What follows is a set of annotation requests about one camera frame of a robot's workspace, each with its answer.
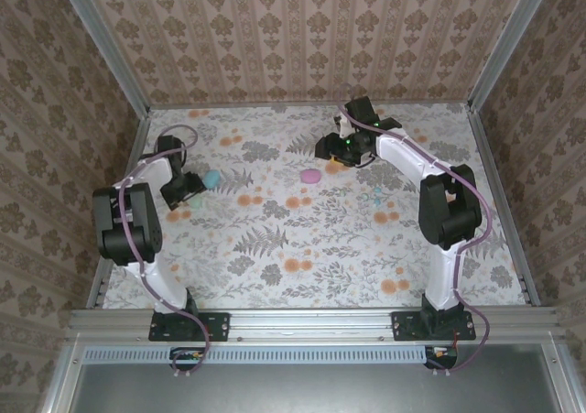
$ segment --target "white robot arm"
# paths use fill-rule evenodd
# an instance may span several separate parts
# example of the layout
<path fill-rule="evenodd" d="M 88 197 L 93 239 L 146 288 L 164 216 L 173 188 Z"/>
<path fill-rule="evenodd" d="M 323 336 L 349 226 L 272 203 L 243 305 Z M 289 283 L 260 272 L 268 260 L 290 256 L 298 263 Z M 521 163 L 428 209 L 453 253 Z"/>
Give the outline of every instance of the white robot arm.
<path fill-rule="evenodd" d="M 430 339 L 450 335 L 453 338 L 452 328 L 457 326 L 459 330 L 462 324 L 465 327 L 471 320 L 454 293 L 454 283 L 460 281 L 460 277 L 456 277 L 454 282 L 457 256 L 460 248 L 474 237 L 482 215 L 478 199 L 472 192 L 440 167 L 450 168 L 451 172 L 475 186 L 472 170 L 466 165 L 451 167 L 432 156 L 411 140 L 395 119 L 381 120 L 368 97 L 353 99 L 345 109 L 355 122 L 351 123 L 345 116 L 334 118 L 339 133 L 323 137 L 316 145 L 315 156 L 333 158 L 355 168 L 362 168 L 379 157 L 397 167 L 419 189 L 418 223 L 432 247 L 429 282 L 418 317 L 421 326 L 411 323 L 414 327 L 410 333 Z M 365 164 L 364 156 L 370 157 Z"/>
<path fill-rule="evenodd" d="M 162 136 L 157 141 L 157 150 L 163 152 L 181 147 L 174 136 Z M 181 155 L 173 154 L 144 165 L 137 175 L 125 183 L 125 216 L 131 225 L 133 242 L 144 261 L 144 277 L 153 291 L 163 299 L 154 300 L 155 312 L 170 314 L 169 308 L 186 309 L 189 306 L 189 292 L 171 275 L 170 268 L 160 255 L 162 232 L 157 209 L 171 210 L 180 201 L 205 190 L 200 178 L 193 173 L 181 171 Z M 122 181 L 110 188 L 99 189 L 93 194 L 93 212 L 98 236 L 98 249 L 107 259 L 123 266 L 141 282 L 141 266 L 136 261 L 121 225 L 121 210 L 118 194 Z"/>
<path fill-rule="evenodd" d="M 397 129 L 395 133 L 403 138 L 409 138 L 402 128 Z M 416 144 L 416 146 L 427 153 L 419 145 Z M 443 170 L 422 158 L 418 152 L 407 146 L 405 141 L 398 137 L 379 136 L 376 139 L 376 155 L 398 168 L 417 188 L 419 188 L 420 182 L 429 175 L 440 176 L 444 173 Z M 443 161 L 436 160 L 436 162 L 449 166 Z M 425 295 L 436 310 L 447 310 L 458 305 L 458 300 L 453 293 L 452 283 L 456 265 L 456 252 L 465 242 L 465 240 L 462 240 L 453 244 L 447 250 L 439 245 L 432 245 L 430 248 L 429 280 Z"/>

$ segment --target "vented strip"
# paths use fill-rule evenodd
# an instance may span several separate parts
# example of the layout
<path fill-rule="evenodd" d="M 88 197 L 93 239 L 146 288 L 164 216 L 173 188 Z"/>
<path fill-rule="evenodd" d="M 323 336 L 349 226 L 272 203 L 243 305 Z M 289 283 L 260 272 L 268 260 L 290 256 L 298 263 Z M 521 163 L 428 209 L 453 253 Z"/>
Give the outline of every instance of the vented strip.
<path fill-rule="evenodd" d="M 168 346 L 93 346 L 84 364 L 170 364 Z M 211 349 L 206 364 L 408 364 L 425 363 L 424 346 L 245 347 Z M 178 360 L 178 364 L 192 361 Z"/>

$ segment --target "wall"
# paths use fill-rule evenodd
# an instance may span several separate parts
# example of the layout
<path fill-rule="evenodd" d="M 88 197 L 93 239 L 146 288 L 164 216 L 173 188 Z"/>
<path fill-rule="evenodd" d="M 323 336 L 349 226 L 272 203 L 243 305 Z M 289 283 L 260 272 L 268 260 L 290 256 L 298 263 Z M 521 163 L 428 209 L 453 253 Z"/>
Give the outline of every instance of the wall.
<path fill-rule="evenodd" d="M 136 117 L 68 0 L 0 0 L 0 411 L 34 411 L 97 263 L 92 191 Z"/>
<path fill-rule="evenodd" d="M 464 100 L 516 0 L 93 0 L 153 105 Z"/>
<path fill-rule="evenodd" d="M 544 0 L 481 118 L 540 297 L 586 375 L 586 0 Z"/>

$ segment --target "cable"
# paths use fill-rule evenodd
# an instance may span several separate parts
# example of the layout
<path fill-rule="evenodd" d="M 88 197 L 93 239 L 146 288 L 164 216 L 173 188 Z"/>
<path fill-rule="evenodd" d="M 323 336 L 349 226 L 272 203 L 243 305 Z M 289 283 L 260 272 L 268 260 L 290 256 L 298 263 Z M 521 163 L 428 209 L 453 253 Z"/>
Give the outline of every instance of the cable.
<path fill-rule="evenodd" d="M 376 157 L 373 154 L 370 154 L 370 159 L 368 161 L 366 161 L 364 164 L 361 164 L 360 166 L 354 166 L 355 168 L 365 168 L 366 166 L 374 163 L 374 161 L 376 160 Z"/>
<path fill-rule="evenodd" d="M 183 372 L 185 375 L 189 375 L 190 372 L 195 372 L 196 370 L 198 370 L 201 365 L 203 364 L 208 351 L 210 350 L 210 334 L 208 333 L 208 331 L 205 329 L 205 326 L 203 325 L 203 323 L 194 315 L 189 314 L 187 311 L 181 309 L 181 308 L 177 308 L 176 306 L 171 305 L 170 303 L 168 303 L 167 301 L 165 301 L 161 296 L 159 296 L 157 294 L 157 292 L 151 288 L 151 286 L 148 284 L 147 281 L 147 274 L 146 274 L 146 270 L 145 270 L 145 261 L 142 258 L 142 256 L 140 255 L 140 253 L 138 253 L 138 248 L 136 247 L 133 239 L 132 239 L 132 234 L 130 233 L 130 226 L 128 225 L 128 219 L 126 218 L 126 207 L 125 207 L 125 190 L 126 187 L 128 186 L 128 184 L 136 177 L 138 177 L 138 175 L 140 175 L 142 173 L 142 171 L 152 162 L 157 161 L 158 159 L 164 158 L 167 155 L 171 155 L 171 154 L 175 154 L 181 151 L 187 152 L 187 149 L 189 149 L 190 147 L 195 146 L 195 144 L 198 142 L 198 133 L 197 131 L 192 128 L 189 125 L 173 125 L 173 126 L 169 126 L 167 128 L 165 128 L 160 134 L 159 136 L 163 136 L 164 134 L 166 134 L 168 131 L 172 130 L 172 129 L 177 129 L 177 128 L 186 128 L 189 129 L 192 134 L 194 135 L 193 141 L 191 143 L 189 143 L 188 145 L 183 145 L 181 147 L 177 147 L 175 149 L 170 149 L 170 150 L 166 150 L 164 152 L 161 152 L 159 154 L 156 154 L 153 157 L 147 158 L 143 161 L 141 161 L 138 166 L 136 166 L 136 168 L 134 168 L 128 175 L 126 175 L 126 177 L 122 180 L 122 183 L 120 185 L 120 190 L 118 191 L 118 207 L 120 208 L 120 220 L 122 222 L 122 227 L 125 231 L 125 236 L 126 236 L 126 240 L 128 242 L 128 245 L 130 246 L 130 251 L 132 251 L 132 254 L 135 256 L 136 262 L 138 262 L 138 264 L 140 265 L 139 268 L 139 272 L 140 272 L 140 281 L 142 282 L 143 286 L 145 287 L 145 289 L 164 307 L 166 307 L 169 310 L 172 310 L 173 312 L 178 313 L 179 315 L 182 315 L 183 317 L 186 317 L 190 320 L 195 321 L 195 323 L 200 327 L 201 332 L 203 333 L 203 338 L 205 341 L 205 347 L 203 349 L 203 353 L 201 354 L 201 358 L 200 360 L 189 370 L 186 372 Z M 181 373 L 182 371 L 180 371 L 177 368 L 177 356 L 176 359 L 173 360 L 172 363 L 172 367 L 173 370 L 175 371 L 175 376 L 177 376 L 179 373 Z"/>
<path fill-rule="evenodd" d="M 454 277 L 452 280 L 452 287 L 453 287 L 452 291 L 454 293 L 454 296 L 456 296 L 456 299 L 465 308 L 472 311 L 473 313 L 478 315 L 478 317 L 480 317 L 483 320 L 486 328 L 484 331 L 484 335 L 483 335 L 482 339 L 480 340 L 480 343 L 478 344 L 478 347 L 476 348 L 474 353 L 466 361 L 464 361 L 462 364 L 458 364 L 455 367 L 450 369 L 450 372 L 457 372 L 457 371 L 467 367 L 468 365 L 470 365 L 470 363 L 472 361 L 474 361 L 474 359 L 478 356 L 478 354 L 480 353 L 480 351 L 482 350 L 482 348 L 486 344 L 486 341 L 488 340 L 488 336 L 491 331 L 491 325 L 490 325 L 490 322 L 488 321 L 488 319 L 486 318 L 486 316 L 479 309 L 477 309 L 476 307 L 474 307 L 473 305 L 468 303 L 466 300 L 464 300 L 464 298 L 460 295 L 460 291 L 458 290 L 458 275 L 460 274 L 461 254 L 464 251 L 466 251 L 468 248 L 475 246 L 475 245 L 478 245 L 481 242 L 485 241 L 488 238 L 491 231 L 493 230 L 493 216 L 491 214 L 490 208 L 489 208 L 488 203 L 486 202 L 486 199 L 484 198 L 484 196 L 470 182 L 468 182 L 466 179 L 464 179 L 463 177 L 461 177 L 457 173 L 454 173 L 453 171 L 451 171 L 450 168 L 447 168 L 443 164 L 439 163 L 435 157 L 431 156 L 425 150 L 423 150 L 421 147 L 419 147 L 418 145 L 413 143 L 409 137 L 401 136 L 401 135 L 396 134 L 392 131 L 379 129 L 378 127 L 365 125 L 364 123 L 359 122 L 358 120 L 354 119 L 351 115 L 349 115 L 348 112 L 346 111 L 345 107 L 342 104 L 342 91 L 344 89 L 348 89 L 348 88 L 351 89 L 352 86 L 349 83 L 345 83 L 343 85 L 340 85 L 340 87 L 338 89 L 338 94 L 339 94 L 338 109 L 340 109 L 340 112 L 348 119 L 348 121 L 350 123 L 352 123 L 353 125 L 356 125 L 358 127 L 361 127 L 362 129 L 367 129 L 369 131 L 376 132 L 377 134 L 384 134 L 386 136 L 391 136 L 393 138 L 401 140 L 407 146 L 411 147 L 416 153 L 421 155 L 429 164 L 431 164 L 432 166 L 435 166 L 436 168 L 439 168 L 440 170 L 443 170 L 448 175 L 450 175 L 452 178 L 456 179 L 459 183 L 461 183 L 476 198 L 478 198 L 478 201 L 480 202 L 480 204 L 484 208 L 484 213 L 486 214 L 486 229 L 484 230 L 484 233 L 481 234 L 479 237 L 472 239 L 468 243 L 462 245 L 458 249 L 458 251 L 456 252 L 456 263 L 455 263 L 455 267 L 454 267 Z"/>

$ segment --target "gray surface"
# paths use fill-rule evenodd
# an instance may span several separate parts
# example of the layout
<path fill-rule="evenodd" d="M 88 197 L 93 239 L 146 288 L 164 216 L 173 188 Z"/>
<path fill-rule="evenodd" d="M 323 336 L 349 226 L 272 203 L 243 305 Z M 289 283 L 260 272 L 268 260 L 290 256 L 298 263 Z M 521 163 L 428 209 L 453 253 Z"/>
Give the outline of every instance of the gray surface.
<path fill-rule="evenodd" d="M 449 377 L 422 365 L 91 365 L 72 413 L 559 411 L 540 346 L 489 346 Z"/>

